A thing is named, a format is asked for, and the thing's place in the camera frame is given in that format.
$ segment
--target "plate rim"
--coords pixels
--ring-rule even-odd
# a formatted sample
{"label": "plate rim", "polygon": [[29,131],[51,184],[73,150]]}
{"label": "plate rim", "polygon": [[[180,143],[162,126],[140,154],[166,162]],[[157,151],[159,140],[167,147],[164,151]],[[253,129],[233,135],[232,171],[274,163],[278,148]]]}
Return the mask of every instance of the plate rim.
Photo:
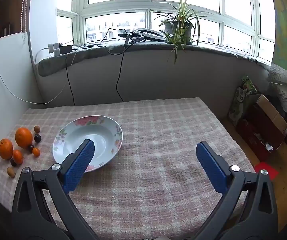
{"label": "plate rim", "polygon": [[[123,142],[123,131],[122,131],[122,127],[120,126],[120,124],[119,124],[116,120],[112,119],[111,117],[104,116],[104,115],[98,115],[98,114],[95,114],[95,115],[86,115],[86,116],[83,116],[83,117],[79,117],[79,118],[77,118],[77,119],[75,119],[75,120],[69,122],[68,124],[66,124],[63,128],[61,128],[61,129],[57,132],[57,134],[56,134],[56,136],[55,136],[55,139],[54,139],[54,141],[53,141],[53,143],[52,143],[52,156],[53,156],[53,158],[54,158],[54,160],[55,160],[56,163],[57,163],[57,161],[56,161],[55,156],[54,156],[54,143],[55,143],[55,140],[56,140],[57,135],[60,133],[60,131],[61,131],[62,129],[64,129],[65,127],[67,127],[68,125],[70,125],[72,122],[75,122],[75,121],[77,121],[77,120],[79,120],[79,119],[82,119],[82,118],[85,118],[85,117],[91,117],[91,116],[105,117],[105,118],[108,118],[108,119],[113,120],[113,121],[120,127],[120,130],[121,130],[121,132],[122,132],[122,142]],[[97,167],[97,168],[95,168],[95,169],[93,169],[93,170],[85,171],[84,173],[88,173],[88,172],[91,172],[91,171],[95,171],[95,170],[101,168],[102,166],[105,166],[107,163],[109,163],[109,162],[116,156],[116,154],[119,152],[120,148],[122,147],[122,142],[120,143],[119,148],[117,149],[117,151],[112,155],[112,157],[111,157],[106,163],[104,163],[103,165],[101,165],[101,166],[99,166],[99,167]]]}

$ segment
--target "open box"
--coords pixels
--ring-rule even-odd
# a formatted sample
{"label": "open box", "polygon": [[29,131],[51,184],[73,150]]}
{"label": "open box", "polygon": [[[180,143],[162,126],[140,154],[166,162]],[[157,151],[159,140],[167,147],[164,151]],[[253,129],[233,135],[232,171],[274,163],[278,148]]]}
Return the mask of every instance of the open box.
{"label": "open box", "polygon": [[261,95],[257,102],[248,108],[244,118],[238,122],[236,130],[263,162],[284,141],[287,123],[268,99]]}

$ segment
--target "white floral plate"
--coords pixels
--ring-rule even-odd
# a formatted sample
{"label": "white floral plate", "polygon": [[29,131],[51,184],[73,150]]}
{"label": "white floral plate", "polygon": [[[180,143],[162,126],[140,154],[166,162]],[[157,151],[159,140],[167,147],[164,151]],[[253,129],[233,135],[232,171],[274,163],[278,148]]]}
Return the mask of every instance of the white floral plate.
{"label": "white floral plate", "polygon": [[122,145],[123,133],[113,119],[92,115],[67,124],[57,134],[52,154],[57,163],[62,163],[68,154],[75,152],[85,139],[95,144],[95,155],[85,172],[94,171],[108,163]]}

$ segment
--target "potted plant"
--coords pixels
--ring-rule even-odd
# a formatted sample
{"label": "potted plant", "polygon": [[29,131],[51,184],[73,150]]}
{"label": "potted plant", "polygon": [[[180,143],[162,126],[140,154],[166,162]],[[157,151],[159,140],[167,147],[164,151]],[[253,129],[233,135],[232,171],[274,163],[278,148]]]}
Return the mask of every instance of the potted plant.
{"label": "potted plant", "polygon": [[[165,42],[172,43],[175,45],[173,48],[174,52],[174,63],[177,60],[177,52],[178,50],[184,50],[184,46],[192,45],[192,40],[195,36],[197,31],[198,39],[197,39],[197,46],[199,44],[200,38],[200,24],[199,18],[205,16],[197,16],[197,13],[192,9],[189,8],[189,4],[187,4],[187,0],[179,0],[179,6],[175,7],[171,3],[162,2],[170,4],[174,9],[174,14],[165,13],[162,11],[152,10],[151,12],[158,13],[158,17],[165,17],[166,19],[161,22],[159,26],[165,25],[165,31],[160,30],[163,34],[165,34]],[[191,37],[191,29],[194,29],[193,36]]]}

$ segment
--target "plaid tablecloth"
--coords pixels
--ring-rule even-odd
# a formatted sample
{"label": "plaid tablecloth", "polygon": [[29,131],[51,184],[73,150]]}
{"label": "plaid tablecloth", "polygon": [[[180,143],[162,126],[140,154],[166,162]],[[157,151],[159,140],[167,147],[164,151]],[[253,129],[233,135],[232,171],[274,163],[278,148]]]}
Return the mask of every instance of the plaid tablecloth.
{"label": "plaid tablecloth", "polygon": [[[237,143],[200,98],[126,102],[107,105],[29,109],[9,134],[41,127],[41,155],[25,154],[15,179],[0,158],[0,202],[11,210],[21,170],[48,169],[55,163],[52,143],[70,121],[105,115],[122,127],[124,141],[116,157],[85,174],[69,195],[101,239],[183,239],[200,228],[221,194],[214,191],[196,158],[196,145],[207,141],[213,150],[243,171],[253,168]],[[57,225],[62,221],[48,192],[46,200]]]}

